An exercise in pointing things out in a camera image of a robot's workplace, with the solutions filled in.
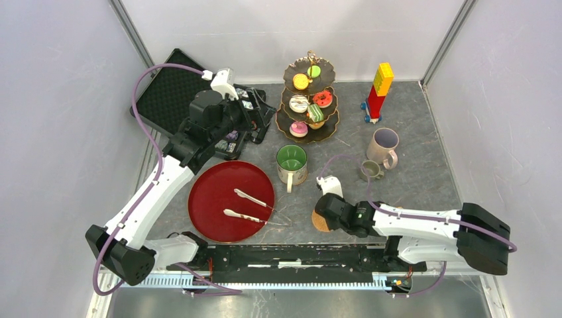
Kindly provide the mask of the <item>green inside ceramic mug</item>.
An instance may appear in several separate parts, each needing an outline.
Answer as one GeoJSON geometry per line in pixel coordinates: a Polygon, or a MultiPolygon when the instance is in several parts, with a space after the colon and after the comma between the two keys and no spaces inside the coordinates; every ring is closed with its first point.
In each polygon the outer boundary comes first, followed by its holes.
{"type": "Polygon", "coordinates": [[[294,186],[302,184],[308,176],[308,156],[298,145],[282,146],[276,153],[277,172],[280,180],[291,193],[294,186]]]}

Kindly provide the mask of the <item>white chocolate striped donut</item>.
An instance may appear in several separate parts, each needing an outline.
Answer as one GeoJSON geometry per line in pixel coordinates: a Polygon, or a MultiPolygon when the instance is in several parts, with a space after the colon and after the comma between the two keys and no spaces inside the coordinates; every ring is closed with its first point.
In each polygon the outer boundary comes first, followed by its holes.
{"type": "Polygon", "coordinates": [[[309,101],[304,95],[295,94],[289,99],[289,108],[295,113],[305,113],[308,107],[309,101]]]}

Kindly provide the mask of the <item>pink frosted donut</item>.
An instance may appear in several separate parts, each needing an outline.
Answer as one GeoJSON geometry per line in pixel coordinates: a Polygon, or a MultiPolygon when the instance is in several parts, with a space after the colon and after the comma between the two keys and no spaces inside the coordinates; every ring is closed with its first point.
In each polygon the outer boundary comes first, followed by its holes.
{"type": "Polygon", "coordinates": [[[303,122],[293,122],[290,125],[290,134],[297,138],[303,138],[308,134],[309,126],[303,122]]]}

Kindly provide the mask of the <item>woven coaster front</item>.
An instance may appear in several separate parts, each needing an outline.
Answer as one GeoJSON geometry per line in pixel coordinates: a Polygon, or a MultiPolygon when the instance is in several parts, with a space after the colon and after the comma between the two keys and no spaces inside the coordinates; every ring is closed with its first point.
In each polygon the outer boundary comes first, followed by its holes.
{"type": "Polygon", "coordinates": [[[323,233],[328,233],[330,232],[330,228],[327,224],[327,221],[325,220],[324,217],[322,217],[320,214],[318,214],[315,210],[312,211],[311,213],[311,221],[313,226],[320,232],[323,233]]]}

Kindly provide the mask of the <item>orange macaron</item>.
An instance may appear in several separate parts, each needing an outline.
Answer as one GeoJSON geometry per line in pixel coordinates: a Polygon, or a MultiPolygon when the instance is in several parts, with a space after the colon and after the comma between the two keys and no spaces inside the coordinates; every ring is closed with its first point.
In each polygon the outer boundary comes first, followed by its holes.
{"type": "Polygon", "coordinates": [[[308,88],[310,79],[306,74],[295,74],[292,78],[292,83],[295,89],[302,91],[308,88]]]}

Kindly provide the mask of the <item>green matcha cake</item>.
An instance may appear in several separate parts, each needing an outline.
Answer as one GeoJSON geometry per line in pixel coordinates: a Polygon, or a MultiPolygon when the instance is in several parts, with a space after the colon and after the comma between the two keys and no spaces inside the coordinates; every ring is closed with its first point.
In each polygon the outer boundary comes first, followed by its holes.
{"type": "Polygon", "coordinates": [[[311,123],[320,123],[324,121],[324,114],[322,108],[316,104],[312,103],[308,105],[307,117],[311,123]]]}

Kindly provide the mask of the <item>green macaron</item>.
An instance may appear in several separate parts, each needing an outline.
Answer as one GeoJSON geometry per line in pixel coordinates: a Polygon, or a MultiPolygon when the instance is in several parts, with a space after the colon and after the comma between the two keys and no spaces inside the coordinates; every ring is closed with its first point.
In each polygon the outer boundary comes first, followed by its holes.
{"type": "Polygon", "coordinates": [[[321,68],[318,65],[312,65],[307,69],[307,76],[309,78],[318,78],[321,74],[321,68]]]}

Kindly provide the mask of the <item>red frosted donut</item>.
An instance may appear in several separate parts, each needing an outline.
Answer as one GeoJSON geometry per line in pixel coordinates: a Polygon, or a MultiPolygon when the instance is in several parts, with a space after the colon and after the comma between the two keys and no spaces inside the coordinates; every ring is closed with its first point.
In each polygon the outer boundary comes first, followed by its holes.
{"type": "Polygon", "coordinates": [[[333,102],[333,94],[325,89],[319,93],[316,93],[313,98],[312,101],[314,104],[316,104],[318,107],[320,107],[321,109],[324,109],[326,107],[329,107],[332,102],[333,102]]]}

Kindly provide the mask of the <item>small grey cup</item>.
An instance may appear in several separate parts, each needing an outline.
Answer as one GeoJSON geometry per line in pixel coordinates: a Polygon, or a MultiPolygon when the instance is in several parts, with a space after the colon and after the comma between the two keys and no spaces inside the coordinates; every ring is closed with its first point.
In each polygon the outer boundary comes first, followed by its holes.
{"type": "Polygon", "coordinates": [[[369,179],[379,180],[384,177],[384,171],[375,161],[365,160],[359,168],[359,177],[366,182],[369,179]]]}

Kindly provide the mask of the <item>pink ceramic mug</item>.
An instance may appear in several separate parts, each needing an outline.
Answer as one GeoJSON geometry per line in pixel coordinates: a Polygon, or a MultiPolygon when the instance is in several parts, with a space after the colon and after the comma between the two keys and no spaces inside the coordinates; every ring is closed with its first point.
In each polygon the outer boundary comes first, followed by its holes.
{"type": "Polygon", "coordinates": [[[373,133],[366,150],[369,160],[382,164],[385,169],[392,170],[398,165],[395,149],[399,145],[398,134],[389,128],[379,128],[373,133]]]}

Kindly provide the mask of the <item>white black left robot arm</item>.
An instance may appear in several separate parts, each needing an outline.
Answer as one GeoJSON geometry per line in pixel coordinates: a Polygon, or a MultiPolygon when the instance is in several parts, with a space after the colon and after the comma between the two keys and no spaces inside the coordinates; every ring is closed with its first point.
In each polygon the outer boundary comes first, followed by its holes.
{"type": "Polygon", "coordinates": [[[208,252],[187,235],[147,240],[157,218],[177,192],[214,156],[215,145],[232,131],[258,131],[262,136],[270,124],[273,108],[265,92],[246,87],[242,93],[222,94],[214,90],[197,93],[188,116],[158,150],[158,163],[133,198],[104,226],[92,225],[85,239],[100,266],[112,271],[123,283],[135,286],[154,268],[185,263],[202,269],[208,252]]]}

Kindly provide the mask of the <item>black poker chip case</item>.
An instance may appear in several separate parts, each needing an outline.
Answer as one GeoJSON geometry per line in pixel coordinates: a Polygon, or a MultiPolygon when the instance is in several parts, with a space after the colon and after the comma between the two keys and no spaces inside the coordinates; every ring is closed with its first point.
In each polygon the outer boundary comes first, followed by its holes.
{"type": "MultiPolygon", "coordinates": [[[[237,83],[234,87],[245,107],[260,106],[265,127],[249,132],[233,131],[218,142],[215,145],[215,157],[224,160],[238,159],[247,142],[260,144],[276,111],[266,102],[264,90],[237,83]]],[[[137,109],[144,124],[171,137],[188,117],[188,106],[195,95],[210,88],[210,83],[197,74],[177,68],[163,68],[137,99],[137,109]]]]}

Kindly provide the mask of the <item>three-tier black gold stand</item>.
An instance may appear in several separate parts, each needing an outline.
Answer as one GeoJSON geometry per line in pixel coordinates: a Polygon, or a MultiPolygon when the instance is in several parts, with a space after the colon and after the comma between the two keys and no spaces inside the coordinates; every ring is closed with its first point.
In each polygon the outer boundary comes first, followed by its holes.
{"type": "Polygon", "coordinates": [[[306,144],[332,136],[339,124],[332,63],[309,50],[288,65],[283,80],[275,118],[278,130],[290,140],[306,144]]]}

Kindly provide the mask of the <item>small brown pastry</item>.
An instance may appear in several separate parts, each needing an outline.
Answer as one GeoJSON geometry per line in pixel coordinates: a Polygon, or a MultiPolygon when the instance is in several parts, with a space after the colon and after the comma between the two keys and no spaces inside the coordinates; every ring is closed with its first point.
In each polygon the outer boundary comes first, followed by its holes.
{"type": "Polygon", "coordinates": [[[325,123],[324,122],[318,122],[318,123],[310,123],[308,126],[311,129],[317,130],[320,129],[325,123]]]}

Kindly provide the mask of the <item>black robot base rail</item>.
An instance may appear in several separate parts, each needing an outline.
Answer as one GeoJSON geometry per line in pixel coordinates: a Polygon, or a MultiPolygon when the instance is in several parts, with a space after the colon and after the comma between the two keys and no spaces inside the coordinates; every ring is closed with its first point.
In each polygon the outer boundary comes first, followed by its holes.
{"type": "Polygon", "coordinates": [[[383,244],[220,244],[201,247],[188,262],[217,283],[363,283],[373,273],[425,272],[383,244]]]}

